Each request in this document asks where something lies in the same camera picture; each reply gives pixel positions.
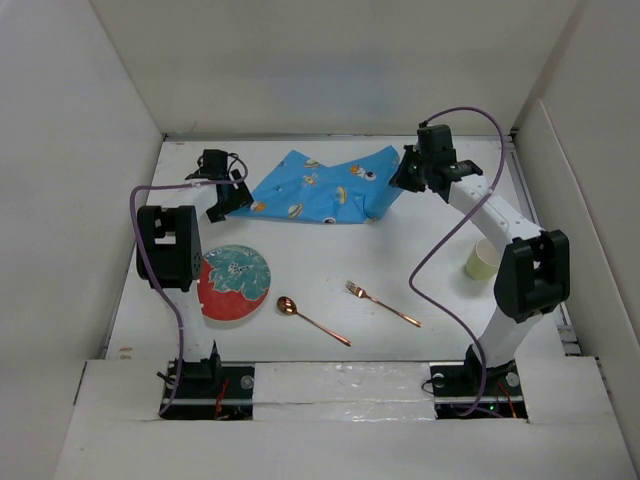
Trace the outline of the blue space-print cloth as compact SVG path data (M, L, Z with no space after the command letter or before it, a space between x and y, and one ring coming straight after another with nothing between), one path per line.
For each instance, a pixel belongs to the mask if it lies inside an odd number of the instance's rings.
M335 166L293 150L251 192L250 206L231 215L314 224L372 223L402 193L390 185L399 164L392 146Z

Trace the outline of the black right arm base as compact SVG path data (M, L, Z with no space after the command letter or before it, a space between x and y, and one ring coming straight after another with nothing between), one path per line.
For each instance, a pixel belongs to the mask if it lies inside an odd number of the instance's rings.
M480 360L472 348L464 360L428 363L422 390L431 395L437 420L527 419L524 394L514 360L486 369L481 386Z

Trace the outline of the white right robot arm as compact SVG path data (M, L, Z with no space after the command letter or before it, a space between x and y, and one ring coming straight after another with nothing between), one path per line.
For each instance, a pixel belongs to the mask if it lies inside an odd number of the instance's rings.
M560 230L546 231L525 219L493 192L480 167L459 161L446 125L417 130L417 144L405 147L390 185L439 195L501 255L493 287L496 310L472 343L477 360L462 369L465 387L486 393L498 382L497 368L514 359L533 325L569 297L569 239Z

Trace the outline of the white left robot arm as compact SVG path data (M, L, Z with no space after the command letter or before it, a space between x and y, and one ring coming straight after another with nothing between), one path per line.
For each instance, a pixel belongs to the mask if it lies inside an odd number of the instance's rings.
M204 329L200 314L183 314L167 295L177 289L187 300L197 298L192 284L199 280L203 267L203 254L196 207L185 205L171 208L136 205L141 192L173 191L213 187L216 199L205 210L212 223L224 221L241 208L249 206L253 197L245 180L248 167L236 153L219 149L206 149L197 160L196 171L187 175L181 184L140 185L129 197L131 222L136 241L136 268L141 279L149 283L176 317L178 329L177 359L196 363L209 356L210 349L199 344Z

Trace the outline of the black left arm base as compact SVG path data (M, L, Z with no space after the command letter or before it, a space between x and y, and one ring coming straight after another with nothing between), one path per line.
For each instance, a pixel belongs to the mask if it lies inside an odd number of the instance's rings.
M255 365L222 362L216 349L199 362L177 361L158 372L164 388L159 417L164 420L245 421L253 419Z

